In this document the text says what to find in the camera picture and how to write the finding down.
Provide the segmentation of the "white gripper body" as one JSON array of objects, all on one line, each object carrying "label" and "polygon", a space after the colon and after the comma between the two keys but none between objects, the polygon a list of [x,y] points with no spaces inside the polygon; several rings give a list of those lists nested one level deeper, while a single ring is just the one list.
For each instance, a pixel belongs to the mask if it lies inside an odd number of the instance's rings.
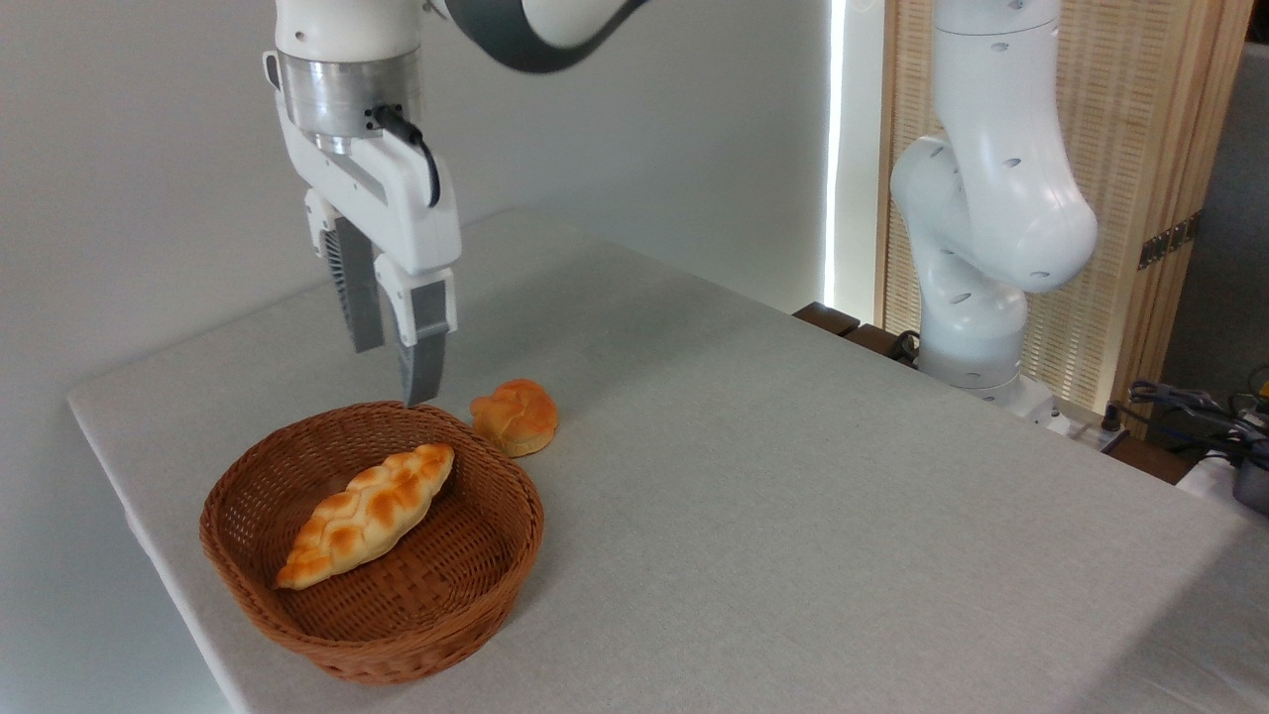
[{"label": "white gripper body", "polygon": [[418,120],[418,53],[329,62],[263,55],[291,165],[372,241],[418,276],[457,263],[453,184]]}]

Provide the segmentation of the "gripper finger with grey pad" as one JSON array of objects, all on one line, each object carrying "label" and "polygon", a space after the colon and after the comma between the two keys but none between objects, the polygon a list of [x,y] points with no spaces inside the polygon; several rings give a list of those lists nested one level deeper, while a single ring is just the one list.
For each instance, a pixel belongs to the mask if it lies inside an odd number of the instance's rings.
[{"label": "gripper finger with grey pad", "polygon": [[305,219],[317,257],[322,257],[336,289],[355,353],[385,344],[376,252],[369,238],[316,190],[305,191]]},{"label": "gripper finger with grey pad", "polygon": [[442,386],[445,342],[457,328],[452,268],[414,276],[390,256],[376,257],[376,279],[393,309],[404,405],[431,401]]}]

